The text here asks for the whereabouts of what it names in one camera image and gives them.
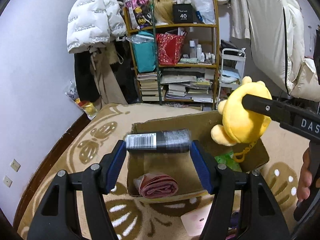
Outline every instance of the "rolled fabric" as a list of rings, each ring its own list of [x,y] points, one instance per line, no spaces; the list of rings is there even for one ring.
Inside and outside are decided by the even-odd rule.
[[[177,181],[163,173],[147,173],[133,182],[139,194],[149,199],[171,197],[178,191]]]

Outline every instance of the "white puffer jacket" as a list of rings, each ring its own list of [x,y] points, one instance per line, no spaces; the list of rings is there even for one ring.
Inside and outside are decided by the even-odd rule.
[[[68,17],[68,52],[105,47],[126,32],[117,0],[77,0]]]

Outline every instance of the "stacked books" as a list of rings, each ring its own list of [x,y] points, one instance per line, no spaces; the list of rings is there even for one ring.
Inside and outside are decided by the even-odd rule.
[[[186,87],[180,84],[169,84],[167,93],[168,98],[185,99],[186,98]]]
[[[193,101],[200,103],[213,103],[212,82],[205,78],[197,78],[196,82],[185,84],[188,87],[186,93]]]
[[[137,79],[140,82],[142,100],[159,101],[157,73],[139,73]],[[161,92],[162,97],[164,97],[163,86],[161,86]]]
[[[170,100],[190,100],[200,103],[213,103],[212,82],[202,76],[185,75],[182,72],[178,74],[163,73],[161,84],[168,85],[166,98]]]

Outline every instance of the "yellow toy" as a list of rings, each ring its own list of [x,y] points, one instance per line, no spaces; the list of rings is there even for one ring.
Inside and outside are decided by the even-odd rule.
[[[270,117],[243,108],[242,98],[246,94],[272,99],[264,82],[252,82],[250,77],[244,77],[242,86],[218,105],[223,125],[217,124],[211,130],[211,137],[216,143],[226,146],[237,143],[255,144],[267,129]]]

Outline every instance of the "cardboard box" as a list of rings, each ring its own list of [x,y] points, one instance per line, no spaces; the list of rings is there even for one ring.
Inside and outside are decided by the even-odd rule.
[[[222,124],[222,116],[218,111],[188,114],[171,118],[150,120],[132,125],[132,134],[154,132],[161,130],[189,129],[192,140],[199,140],[204,150],[213,156],[230,152],[230,147],[215,143],[210,135],[212,127]],[[234,153],[242,152],[248,144],[236,144],[232,147]],[[269,155],[259,139],[255,146],[246,154],[244,162],[240,163],[243,172],[259,168],[269,161]],[[147,199],[139,195],[133,179],[148,172],[163,172],[173,177],[179,190],[175,196],[158,199]],[[172,202],[198,197],[207,194],[199,181],[190,153],[182,154],[129,154],[128,161],[128,193],[145,203]]]

